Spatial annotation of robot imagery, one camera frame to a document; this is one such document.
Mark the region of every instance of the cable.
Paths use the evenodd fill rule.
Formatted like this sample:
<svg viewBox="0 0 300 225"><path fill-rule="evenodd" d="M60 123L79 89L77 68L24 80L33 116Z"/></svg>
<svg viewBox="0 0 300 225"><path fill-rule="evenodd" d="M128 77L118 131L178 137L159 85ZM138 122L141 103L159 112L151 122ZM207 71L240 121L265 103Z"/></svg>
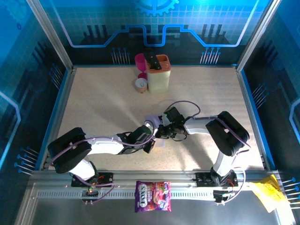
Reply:
<svg viewBox="0 0 300 225"><path fill-rule="evenodd" d="M174 104L176 104L176 103L179 103L179 102L187 102L187 103L190 103L190 104L195 105L195 106L198 108L199 112L197 112L196 114L192 115L192 117L195 117L196 115L199 115L199 114L200 114L200 112L201 112L200 107L199 107L196 103L191 102L191 101L187 101L187 100L176 101L176 102L170 104L170 106L169 106L165 111L167 111L172 105L174 105Z"/></svg>
<svg viewBox="0 0 300 225"><path fill-rule="evenodd" d="M75 176L77 177L77 179L78 179L79 181L81 181L83 184L85 184L85 185L87 185L87 186L94 186L94 187L106 187L106 186L110 186L110 185L112 186L112 188L111 188L105 195L103 195L102 197L98 198L98 199L95 200L95 201L87 202L87 203L89 203L89 204L99 202L100 200L102 200L103 198L105 198L109 193L111 193L111 191L112 191L112 190L114 189L114 187L115 187L115 184L114 184L114 183L108 183L108 184L95 184L95 185L93 185L93 184L90 184L90 183L84 181L81 177L79 177L79 176L77 176L77 175L75 175Z"/></svg>
<svg viewBox="0 0 300 225"><path fill-rule="evenodd" d="M54 156L53 157L53 159L51 160L51 162L50 162L50 165L53 165L53 162L58 158L58 157L60 157L62 154L64 154L64 153L66 153L67 151L69 151L70 149L72 149L74 146L77 146L77 145L79 145L79 144L81 144L81 143L83 143L83 142L86 142L86 141L96 141L96 140L98 140L98 139L105 139L105 140L110 140L110 141L112 141L112 142L117 142L117 143L119 143L119 144L123 144L123 145L127 145L127 146L140 146L140 145L144 145L144 144L146 144L146 143L148 143L152 138L153 138L153 136L154 136L154 131L155 131L155 125L154 125L154 123L151 121L151 120L145 120L145 122L150 122L150 124L152 125L152 127L153 127L153 130L152 130L152 133L151 133L151 136L150 136L150 138L148 138L146 141L144 141L144 142L142 142L142 143L140 143L140 144L129 144L129 143L125 143L125 142L121 142L121 141L118 141L118 140L114 140L114 139L112 139L112 138L109 138L109 137L93 137L93 138L86 138L86 139L84 139L84 140L81 140L81 141L78 141L78 142L76 142L76 143L74 143L74 144L72 144L72 145L70 145L70 146L68 146L67 148L65 148L63 151L61 151L59 154L57 154L56 156ZM92 202L90 202L90 204L92 204L92 203L96 203L96 202L99 202L100 200L102 200L104 197L106 197L109 193L111 193L111 191L114 189L114 187L115 187L115 184L114 183L108 183L108 184L96 184L96 185L93 185L93 184L90 184L90 183L88 183L88 182L86 182L86 181L84 181L81 177L79 177L79 176L77 176L77 175L75 175L76 176L76 178L78 179L78 180L80 180L83 184L85 184L85 185L88 185L88 186L95 186L95 187L105 187L105 186L112 186L112 188L105 194L105 195L103 195L101 198L99 198L99 199L97 199L97 200L95 200L95 201L92 201Z"/></svg>
<svg viewBox="0 0 300 225"><path fill-rule="evenodd" d="M243 145L248 146L249 148L251 148L250 145L248 145L246 142L244 142L227 124L224 123L224 121L222 121L219 117L216 116L209 116L209 117L198 117L198 118L194 118L195 120L209 120L209 119L215 119L217 121L219 121L226 129L228 129L228 131L230 133L232 133L232 135L238 139Z"/></svg>
<svg viewBox="0 0 300 225"><path fill-rule="evenodd" d="M243 174L244 174L244 180L243 180L242 185L240 186L240 189L238 190L238 192L237 192L233 197L231 197L230 199L227 199L226 201L223 201L222 203L217 203L217 205L219 205L219 204L223 204L223 205L224 205L225 203L232 201L232 200L235 199L235 198L239 195L239 193L242 191L242 188L243 188L243 186L244 186L244 184L245 184L245 182L246 182L246 172L245 172L245 170L244 170L242 167L235 167L234 169L237 169L237 168L239 168L240 171L242 171Z"/></svg>
<svg viewBox="0 0 300 225"><path fill-rule="evenodd" d="M175 142L182 142L182 141L186 140L187 137L188 137L188 136L185 135L185 138L182 138L182 139L180 139L180 140L175 140L173 137L171 137L171 138L172 138L172 140L175 141Z"/></svg>
<svg viewBox="0 0 300 225"><path fill-rule="evenodd" d="M250 151L250 150L249 150L249 149L246 149L246 150L238 151L238 152L235 154L234 159L233 159L231 165L234 164L234 161L235 161L236 157L237 157L239 154L245 153L245 152L248 152L248 151Z"/></svg>
<svg viewBox="0 0 300 225"><path fill-rule="evenodd" d="M141 145L144 145L146 143L148 143L154 136L154 131L155 131L155 125L154 123L151 121L151 120L145 120L145 122L150 122L150 124L152 125L153 127L153 130L152 130L152 133L151 133L151 136L144 142L140 143L140 144L129 144L129 143L125 143L125 142L121 142L119 140L115 140L115 139L112 139L111 137L105 137L105 136L100 136L100 137L90 137L90 138L86 138L86 139L83 139L81 141L78 141L70 146L68 146L67 148L65 148L63 151L61 151L60 153L58 153L56 156L54 156L50 162L50 165L53 165L53 162L58 158L60 157L61 155L63 155L64 153L66 153L67 151L69 151L70 149L72 149L73 147L83 143L83 142L88 142L88 141L97 141L97 140L109 140L109 141L112 141L112 142L116 142L116 143L119 143L119 144L123 144L123 145L126 145L126 146L132 146L132 147L136 147L136 146L141 146Z"/></svg>
<svg viewBox="0 0 300 225"><path fill-rule="evenodd" d="M196 104L196 103L194 103L194 102L191 102L191 101L187 101L187 100L181 100L181 101L176 101L176 102L174 102L174 103L172 103L171 105L169 105L169 107L167 107L167 109L166 110L168 110L171 106L173 106L174 104L176 104L176 103L179 103L179 102L187 102L187 103L191 103L191 104L193 104L193 105L195 105L197 108L198 108L198 110L199 110L199 112L197 112L196 114L194 114L194 115L192 115L192 118L194 118L194 120L207 120L207 119L216 119L216 120L218 120L226 129L228 129L229 130L229 132L230 133L232 133L232 135L236 138L236 139L238 139L242 144L244 144L244 145L246 145L246 146L248 146L249 148L251 148L251 146L250 145L248 145L246 142L244 142L227 124L225 124L220 118L218 118L218 117L216 117L216 116L210 116L210 117L198 117L198 118L195 118L195 116L197 116L197 115L199 115L200 114L200 112L201 112L201 109L200 109L200 107Z"/></svg>

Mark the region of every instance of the metal frame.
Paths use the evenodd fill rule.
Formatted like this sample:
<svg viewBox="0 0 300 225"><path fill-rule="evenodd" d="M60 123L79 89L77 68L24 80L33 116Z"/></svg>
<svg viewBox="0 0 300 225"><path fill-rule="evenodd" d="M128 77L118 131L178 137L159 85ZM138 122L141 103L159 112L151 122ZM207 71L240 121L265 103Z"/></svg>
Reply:
<svg viewBox="0 0 300 225"><path fill-rule="evenodd" d="M108 199L134 199L135 183L137 180L170 181L172 185L172 199L194 199L213 201L212 189L196 187L195 173L198 171L102 171L114 173L116 188L107 196ZM248 182L257 182L274 174L283 190L283 185L278 171L246 171L246 184L242 191L250 191ZM237 174L238 181L243 180L243 175ZM35 216L38 199L81 199L82 191L86 188L71 187L69 174L57 174L55 171L34 171L30 177L15 225L30 224ZM99 196L104 195L110 188L99 190ZM280 224L295 224L291 208L277 210Z"/></svg>
<svg viewBox="0 0 300 225"><path fill-rule="evenodd" d="M49 124L44 136L40 154L37 158L36 170L42 170L44 167L44 162L46 160L46 155L48 153L48 144L57 138L58 132L60 130L61 121L66 109L68 102L68 97L71 92L73 80L75 77L76 69L71 72L66 72L62 80L59 93L57 95L53 111L49 120Z"/></svg>
<svg viewBox="0 0 300 225"><path fill-rule="evenodd" d="M268 24L270 23L273 15L275 14L281 0L273 0L267 7L267 9L264 12L264 15L262 16L261 22L257 26L256 30L254 31L250 41L248 42L237 66L237 71L241 72L244 68L246 62L250 58L250 55L252 54L253 50L255 49L256 45L258 44L260 38L266 31L266 28Z"/></svg>
<svg viewBox="0 0 300 225"><path fill-rule="evenodd" d="M55 32L54 27L52 26L49 18L47 17L44 9L42 8L38 0L26 0L32 9L34 15L36 16L38 22L42 26L44 32L48 36L50 42L52 43L55 51L62 60L63 64L69 70L67 76L65 76L62 89L60 90L59 97L55 103L55 110L51 115L51 120L47 128L46 136L43 141L42 151L38 160L40 163L36 169L42 169L42 162L46 159L46 146L48 143L56 138L59 126L64 114L64 110L68 101L68 96L70 94L71 86L75 76L75 72L71 72L73 69L73 64L63 47L57 33ZM251 99L248 94L247 84L241 74L243 67L245 66L247 60L249 59L251 53L256 47L259 39L264 33L267 25L269 24L272 16L274 15L278 5L281 0L273 0L266 12L264 13L263 18L261 19L260 24L255 30L254 35L249 41L248 45L242 57L239 60L237 66L237 74L240 82L242 94L245 99L247 110L250 116L250 121L252 123L255 138L257 139L257 144L261 150L263 158L267 158L266 149L263 144L263 137L261 136L259 130L259 121L255 118L255 112L252 108ZM246 171L246 182L256 182L259 181L268 175L274 174L279 182L279 185L284 193L282 187L281 179L278 171L270 171L273 169L272 162L265 160L265 165L269 171ZM173 199L202 199L202 200L213 200L212 199L212 189L211 188L196 188L195 182L192 180L195 178L195 173L197 171L182 171L182 172L172 172L172 171L162 171L162 172L151 172L151 171L110 171L114 173L114 183L117 185L115 190L108 195L108 199L131 199L134 198L135 191L135 182L136 180L149 180L149 181L171 181L172 190L176 194ZM241 182L242 175L238 174L238 180ZM30 224L35 216L35 210L38 204L38 199L41 198L68 198L76 199L82 197L83 188L70 187L71 177L69 174L57 174L55 171L34 171L30 177L27 189L24 194L20 210L15 221L16 225L27 225ZM243 187L243 191L250 190L247 187L247 184ZM99 197L105 194L108 191L108 188L99 189ZM277 210L278 221L281 224L295 224L293 213L290 207L285 207L284 209Z"/></svg>
<svg viewBox="0 0 300 225"><path fill-rule="evenodd" d="M255 103L253 97L250 92L250 88L247 82L247 79L242 75L242 72L237 71L237 77L240 83L240 88L245 100L246 108L249 114L250 122L253 128L254 136L256 139L256 143L260 154L263 158L264 166L267 170L275 170L275 163L271 156L271 152L266 141L266 137L263 131L263 127L261 121L258 117L258 112L255 107Z"/></svg>
<svg viewBox="0 0 300 225"><path fill-rule="evenodd" d="M253 127L254 135L256 138L256 143L258 145L258 148L260 150L261 156L263 158L263 162L265 164L266 169L268 170L275 170L275 164L272 159L270 149L268 146L268 143L266 141L266 137L260 122L260 119L258 117L258 112L255 106L255 103L253 101L251 91L247 82L247 79L245 76L243 76L243 68L250 58L252 52L254 51L255 47L257 46L260 38L266 31L266 28L268 24L270 23L272 17L274 16L281 0L273 0L268 5L267 9L264 12L264 15L262 16L262 19L255 29L250 41L248 42L241 58L239 59L238 65L237 65L237 76L238 80L240 82L240 87L242 94L245 99L245 104L248 110L248 114L250 117L250 121Z"/></svg>
<svg viewBox="0 0 300 225"><path fill-rule="evenodd" d="M71 59L69 58L60 38L58 37L57 33L55 32L54 27L52 26L46 12L44 11L41 3L39 0L26 0L28 5L30 6L33 14L35 15L37 21L41 25L42 29L44 30L45 34L49 38L51 44L53 45L56 53L58 54L59 58L61 59L62 63L66 67L68 71L72 71L73 64Z"/></svg>

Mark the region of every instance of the wooden lid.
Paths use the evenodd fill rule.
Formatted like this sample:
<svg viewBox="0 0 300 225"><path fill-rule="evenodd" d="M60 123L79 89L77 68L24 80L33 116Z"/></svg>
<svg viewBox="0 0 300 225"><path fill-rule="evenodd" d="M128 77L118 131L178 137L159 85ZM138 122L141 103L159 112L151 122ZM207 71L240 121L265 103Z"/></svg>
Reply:
<svg viewBox="0 0 300 225"><path fill-rule="evenodd" d="M158 73L163 73L171 70L171 64L167 55L156 55L156 57L158 58L161 69L160 70L150 69L151 68L150 64L145 60L146 70L148 73L158 74Z"/></svg>

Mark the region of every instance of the metal pin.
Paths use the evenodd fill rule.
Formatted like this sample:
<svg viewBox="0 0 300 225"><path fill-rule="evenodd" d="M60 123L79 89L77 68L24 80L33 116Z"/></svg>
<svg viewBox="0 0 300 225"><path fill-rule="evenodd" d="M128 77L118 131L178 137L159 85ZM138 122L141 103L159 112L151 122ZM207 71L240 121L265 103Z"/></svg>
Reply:
<svg viewBox="0 0 300 225"><path fill-rule="evenodd" d="M262 85L259 87L259 89L253 91L252 96L254 96L264 85L265 85L265 82L262 83Z"/></svg>
<svg viewBox="0 0 300 225"><path fill-rule="evenodd" d="M121 48L118 48L118 51L119 51L119 56L120 56L120 60L121 60L121 64L122 64Z"/></svg>
<svg viewBox="0 0 300 225"><path fill-rule="evenodd" d="M265 102L267 102L266 99L264 99L263 102L261 102L261 103L257 106L257 109L259 109Z"/></svg>
<svg viewBox="0 0 300 225"><path fill-rule="evenodd" d="M54 86L59 90L59 86L56 84L56 82L53 80L53 78L51 79L51 82L54 84Z"/></svg>
<svg viewBox="0 0 300 225"><path fill-rule="evenodd" d="M257 86L257 88L255 88L255 90L252 92L252 94L254 94L260 86L261 86L261 83Z"/></svg>
<svg viewBox="0 0 300 225"><path fill-rule="evenodd" d="M54 63L52 63L52 65L54 65L56 71L60 74L60 76L63 76L62 72L59 70L58 66L55 65Z"/></svg>
<svg viewBox="0 0 300 225"><path fill-rule="evenodd" d="M210 55L210 52L207 53L207 57L206 57L206 60L205 60L205 64L207 62L207 59L208 59L208 56Z"/></svg>
<svg viewBox="0 0 300 225"><path fill-rule="evenodd" d="M267 93L266 95L263 96L263 98L260 98L260 100L256 102L256 105L258 105L259 103L261 103L261 101L263 101L267 96L269 95L269 93Z"/></svg>
<svg viewBox="0 0 300 225"><path fill-rule="evenodd" d="M25 171L23 171L22 169L19 169L19 170L18 170L18 173L25 173L25 174L31 175L31 173L25 172Z"/></svg>
<svg viewBox="0 0 300 225"><path fill-rule="evenodd" d="M29 170L29 171L33 171L33 170L31 170L31 169L28 169L28 168L26 168L26 167L24 167L24 166L20 166L20 165L18 165L17 163L14 163L14 167L20 167L20 168L23 168L23 169L25 169L25 170Z"/></svg>
<svg viewBox="0 0 300 225"><path fill-rule="evenodd" d="M112 50L113 50L113 54L114 54L114 60L115 60L115 62L117 63L117 58L116 58L116 53L115 53L115 48L112 48Z"/></svg>
<svg viewBox="0 0 300 225"><path fill-rule="evenodd" d="M49 72L50 77L52 78L51 81L53 81L53 83L55 83L57 86L60 86L60 82L58 81L58 79L55 77L55 75L53 75L51 72Z"/></svg>
<svg viewBox="0 0 300 225"><path fill-rule="evenodd" d="M111 52L111 56L112 56L112 62L113 62L113 64L114 64L113 52Z"/></svg>
<svg viewBox="0 0 300 225"><path fill-rule="evenodd" d="M211 56L212 56L212 51L213 51L214 49L215 49L214 47L211 48L210 58L211 58Z"/></svg>
<svg viewBox="0 0 300 225"><path fill-rule="evenodd" d="M287 183L287 182L295 182L296 181L296 179L293 177L291 180L286 180L286 181L283 181L283 182L281 182L282 184L284 184L284 183Z"/></svg>
<svg viewBox="0 0 300 225"><path fill-rule="evenodd" d="M119 53L117 52L116 55L117 55L118 63L120 65Z"/></svg>
<svg viewBox="0 0 300 225"><path fill-rule="evenodd" d="M23 160L25 160L25 161L27 161L27 162L30 162L30 163L32 163L32 164L35 164L34 162L31 162L30 160L28 160L28 159L25 159L25 158L23 158L23 157L21 157L20 155L17 155L17 159L23 159Z"/></svg>
<svg viewBox="0 0 300 225"><path fill-rule="evenodd" d="M296 186L295 188L292 188L292 189L287 189L287 190L285 190L285 192L287 192L287 191L293 191L293 190L299 191L299 187L298 187L298 186Z"/></svg>
<svg viewBox="0 0 300 225"><path fill-rule="evenodd" d="M29 152L29 151L26 151L23 147L20 148L20 151L25 151L25 152L27 152L28 154L30 154L30 155L32 155L34 157L38 157L37 155L35 155L35 154L33 154L33 153Z"/></svg>
<svg viewBox="0 0 300 225"><path fill-rule="evenodd" d="M59 83L54 79L54 76L52 75L52 73L51 72L49 72L49 76L51 77L51 81L52 81L52 83L55 83L56 85L58 85L59 86Z"/></svg>
<svg viewBox="0 0 300 225"><path fill-rule="evenodd" d="M297 198L288 198L287 200L295 200L295 199L300 199L300 195Z"/></svg>
<svg viewBox="0 0 300 225"><path fill-rule="evenodd" d="M199 62L199 64L201 64L201 63L202 63L202 58L203 58L203 55L204 55L204 52L201 52L201 59L200 59L200 62Z"/></svg>
<svg viewBox="0 0 300 225"><path fill-rule="evenodd" d="M55 78L58 82L61 82L60 76L53 70L53 68L50 68L50 71L53 73L53 78Z"/></svg>
<svg viewBox="0 0 300 225"><path fill-rule="evenodd" d="M212 64L215 64L215 61L216 61L216 58L217 58L217 55L218 55L219 50L220 50L220 47L217 48L217 52L216 52L216 55L215 55L215 58L214 58L214 61L213 61Z"/></svg>
<svg viewBox="0 0 300 225"><path fill-rule="evenodd" d="M219 60L219 57L220 57L220 52L218 52L218 54L217 54L217 59L216 59L216 62L215 62L215 64L217 64L217 62L218 62L218 60Z"/></svg>
<svg viewBox="0 0 300 225"><path fill-rule="evenodd" d="M262 90L261 92L260 92L260 94L258 95L256 95L255 97L254 97L254 101L255 100L257 100L265 91L267 90L267 88L265 88L264 90Z"/></svg>
<svg viewBox="0 0 300 225"><path fill-rule="evenodd" d="M283 186L283 187L286 188L286 187L290 187L290 186L297 185L297 184L300 184L300 182L294 183L294 184L285 185L285 186Z"/></svg>
<svg viewBox="0 0 300 225"><path fill-rule="evenodd" d="M37 161L35 158L28 156L26 153L24 153L24 157L25 158L31 158L32 160Z"/></svg>
<svg viewBox="0 0 300 225"><path fill-rule="evenodd" d="M127 56L128 56L128 64L130 64L130 57L129 57L130 53L128 52L127 53Z"/></svg>
<svg viewBox="0 0 300 225"><path fill-rule="evenodd" d="M208 50L208 49L209 49L209 47L206 47L206 48L205 48L205 53L204 53L203 63L205 62L206 53L207 53L207 50Z"/></svg>
<svg viewBox="0 0 300 225"><path fill-rule="evenodd" d="M123 62L124 62L124 65L125 65L124 53L123 53L123 52L121 52L121 54L122 54L122 57L123 57Z"/></svg>
<svg viewBox="0 0 300 225"><path fill-rule="evenodd" d="M27 149L27 150L31 150L31 151L33 151L33 152L35 152L35 153L37 153L37 154L39 155L39 153L38 153L37 151L34 151L34 150L31 149L29 146L27 146L26 149Z"/></svg>
<svg viewBox="0 0 300 225"><path fill-rule="evenodd" d="M263 100L266 96L264 94L262 94L262 96L260 96L257 100L255 100L255 104L257 105L259 102L261 102L261 100Z"/></svg>
<svg viewBox="0 0 300 225"><path fill-rule="evenodd" d="M287 194L286 196L288 196L288 195L298 195L298 194L300 194L300 192L294 192L294 193L291 193L291 194Z"/></svg>
<svg viewBox="0 0 300 225"><path fill-rule="evenodd" d="M124 52L125 52L125 59L126 59L126 64L128 64L128 61L127 61L127 55L126 55L126 48L123 48Z"/></svg>
<svg viewBox="0 0 300 225"><path fill-rule="evenodd" d="M24 161L21 162L21 165L27 165L27 166L32 167L34 169L34 166L29 165L29 164L25 163Z"/></svg>
<svg viewBox="0 0 300 225"><path fill-rule="evenodd" d="M210 60L210 64L212 63L212 60L213 60L213 58L214 58L214 56L215 56L216 53L213 52L212 54L213 54L213 56L212 56L212 58L211 58L211 60Z"/></svg>
<svg viewBox="0 0 300 225"><path fill-rule="evenodd" d="M60 77L60 74L56 73L56 72L53 70L52 67L50 68L50 70L51 70L51 72L54 74L55 78L56 78L58 81L61 82L62 79L61 79L61 77Z"/></svg>

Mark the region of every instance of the black mounting bracket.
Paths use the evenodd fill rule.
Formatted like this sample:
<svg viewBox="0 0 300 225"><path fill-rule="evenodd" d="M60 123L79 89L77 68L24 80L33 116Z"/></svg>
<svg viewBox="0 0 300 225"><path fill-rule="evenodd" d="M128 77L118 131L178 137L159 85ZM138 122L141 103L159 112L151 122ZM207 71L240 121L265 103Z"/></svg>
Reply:
<svg viewBox="0 0 300 225"><path fill-rule="evenodd" d="M215 177L212 177L211 172L196 172L196 178L193 179L196 181L197 187L237 187L238 180L236 173L231 170L226 177L222 179L221 182L217 182Z"/></svg>
<svg viewBox="0 0 300 225"><path fill-rule="evenodd" d="M112 172L98 172L95 176L88 179L86 182L90 184L109 184L113 182L113 173ZM80 180L77 179L75 175L73 175L71 187L75 188L87 188L89 187L86 184L83 184Z"/></svg>

